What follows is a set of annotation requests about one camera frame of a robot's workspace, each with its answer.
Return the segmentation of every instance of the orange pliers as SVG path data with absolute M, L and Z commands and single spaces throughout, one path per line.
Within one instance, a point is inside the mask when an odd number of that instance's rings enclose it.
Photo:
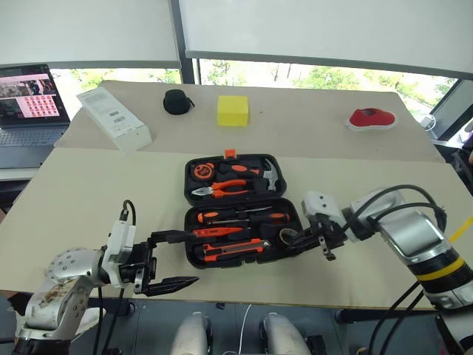
M 247 181 L 243 179 L 228 180 L 224 181 L 223 183 L 212 183 L 212 186 L 201 187 L 200 189 L 194 190 L 192 194 L 197 196 L 212 195 L 212 197 L 215 198 L 221 198 L 228 195 L 246 194 L 248 193 L 248 190 L 241 190 L 235 192 L 223 191 L 223 189 L 226 189 L 231 186 L 245 186 L 246 183 Z

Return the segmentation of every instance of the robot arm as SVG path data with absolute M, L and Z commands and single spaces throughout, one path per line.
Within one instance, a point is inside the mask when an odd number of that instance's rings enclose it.
M 332 249 L 343 246 L 345 241 L 356 243 L 380 232 L 440 311 L 461 350 L 473 348 L 473 271 L 443 232 L 425 214 L 410 208 L 432 204 L 408 204 L 396 186 L 389 190 L 392 191 L 375 191 L 343 211 L 333 197 L 308 192 L 302 208 L 310 228 L 293 236 L 293 246 L 321 246 L 323 255 L 334 260 Z M 435 215 L 444 229 L 446 215 L 436 205 Z
M 50 263 L 46 279 L 28 302 L 26 322 L 14 354 L 68 354 L 94 287 L 111 283 L 124 288 L 133 283 L 136 294 L 154 296 L 178 291 L 198 280 L 170 277 L 150 283 L 156 274 L 153 249 L 157 244 L 153 237 L 133 244 L 135 225 L 126 221 L 127 203 L 135 210 L 129 201 L 123 203 L 106 246 L 98 250 L 69 249 Z

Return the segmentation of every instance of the red shoe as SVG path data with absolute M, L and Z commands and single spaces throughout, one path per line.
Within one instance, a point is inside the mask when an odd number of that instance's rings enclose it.
M 396 124 L 398 124 L 396 117 L 382 109 L 357 109 L 346 123 L 348 129 L 357 132 L 368 129 L 390 129 Z

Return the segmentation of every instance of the open toolbox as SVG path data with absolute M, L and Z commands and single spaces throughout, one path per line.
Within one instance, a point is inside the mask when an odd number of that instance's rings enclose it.
M 200 158 L 186 164 L 188 261 L 197 268 L 233 267 L 291 257 L 281 230 L 301 231 L 275 157 L 264 154 Z

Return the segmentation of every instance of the sponge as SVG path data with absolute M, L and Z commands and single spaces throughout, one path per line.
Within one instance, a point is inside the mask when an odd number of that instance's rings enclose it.
M 247 126 L 248 97 L 220 95 L 217 107 L 217 122 L 219 126 Z

